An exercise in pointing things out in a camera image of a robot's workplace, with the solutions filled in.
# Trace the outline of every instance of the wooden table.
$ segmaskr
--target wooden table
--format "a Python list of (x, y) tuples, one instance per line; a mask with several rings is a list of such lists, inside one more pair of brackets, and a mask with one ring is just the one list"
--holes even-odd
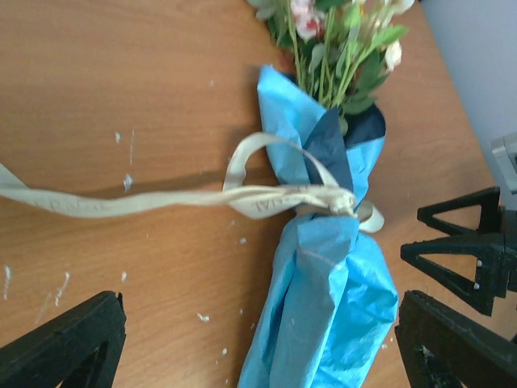
[[(480, 318), (399, 258), (401, 244), (437, 236), (419, 206), (492, 184), (420, 6), (402, 22), (403, 63), (379, 92), (388, 136), (369, 197), (387, 223), (376, 239), (401, 295), (422, 289), (513, 335), (515, 299)], [(219, 188), (234, 146), (260, 129), (259, 66), (280, 63), (243, 0), (18, 0), (0, 4), (0, 26), (0, 161), (31, 187), (92, 196), (124, 195), (126, 175), (129, 193)], [(265, 154), (250, 168), (250, 182), (276, 184)], [(91, 221), (1, 199), (0, 345), (111, 289), (128, 316), (115, 386), (236, 386), (289, 217), (181, 207)], [(472, 263), (451, 268), (472, 275)], [(392, 338), (364, 386), (408, 386)]]

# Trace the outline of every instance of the blue wrapping paper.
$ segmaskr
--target blue wrapping paper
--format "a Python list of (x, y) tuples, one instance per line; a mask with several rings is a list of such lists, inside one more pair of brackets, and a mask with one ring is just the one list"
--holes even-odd
[[(326, 111), (284, 75), (262, 68), (258, 100), (263, 131), (308, 150), (360, 202), (384, 133), (339, 132)], [(281, 183), (319, 183), (303, 155), (267, 149)], [(267, 300), (242, 368), (241, 388), (359, 387), (397, 316), (398, 295), (370, 236), (350, 217), (293, 218), (273, 261)]]

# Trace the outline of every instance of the bouquet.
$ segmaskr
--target bouquet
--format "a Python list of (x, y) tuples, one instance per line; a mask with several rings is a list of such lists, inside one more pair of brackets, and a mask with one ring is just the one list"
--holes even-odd
[(284, 51), (296, 84), (327, 109), (347, 115), (371, 107), (372, 92), (401, 62), (399, 39), (408, 29), (392, 17), (414, 0), (247, 0)]
[[(364, 233), (384, 223), (364, 199), (384, 144), (384, 121), (351, 125), (343, 137), (336, 108), (327, 110), (270, 66), (262, 68), (257, 90), (263, 131), (318, 160), (335, 187), (353, 195), (355, 215), (297, 207), (276, 249), (267, 300), (238, 386), (359, 388), (398, 307), (382, 252)], [(312, 159), (292, 147), (269, 145), (267, 154), (282, 184), (326, 185)], [(361, 215), (361, 207), (368, 212)]]

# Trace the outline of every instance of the flower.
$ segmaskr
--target flower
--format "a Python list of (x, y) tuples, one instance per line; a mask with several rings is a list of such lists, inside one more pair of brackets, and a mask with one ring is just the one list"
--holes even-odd
[(300, 38), (309, 40), (320, 35), (325, 14), (314, 8), (314, 0), (292, 0), (291, 12)]
[(402, 46), (399, 40), (395, 40), (386, 48), (385, 62), (388, 71), (393, 71), (395, 66), (400, 65), (402, 61)]
[(414, 0), (384, 0), (384, 2), (387, 7), (384, 21), (382, 23), (383, 27), (386, 27), (389, 22), (391, 22), (391, 18), (394, 15), (402, 15), (414, 4)]
[(395, 15), (402, 15), (413, 6), (414, 0), (392, 0), (391, 9)]

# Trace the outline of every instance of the black clamp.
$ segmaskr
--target black clamp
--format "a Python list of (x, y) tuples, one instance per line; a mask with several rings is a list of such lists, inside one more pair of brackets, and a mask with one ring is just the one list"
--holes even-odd
[(101, 292), (0, 348), (0, 388), (108, 388), (126, 338), (122, 294)]
[(414, 388), (517, 386), (517, 346), (421, 291), (408, 291), (395, 335)]
[[(499, 206), (499, 188), (488, 188), (418, 210), (417, 219), (449, 237), (401, 247), (401, 257), (449, 289), (483, 315), (492, 315), (495, 297), (517, 291), (517, 212)], [(479, 226), (464, 228), (436, 218), (451, 210), (481, 206)], [(472, 255), (477, 258), (475, 281), (422, 255)]]

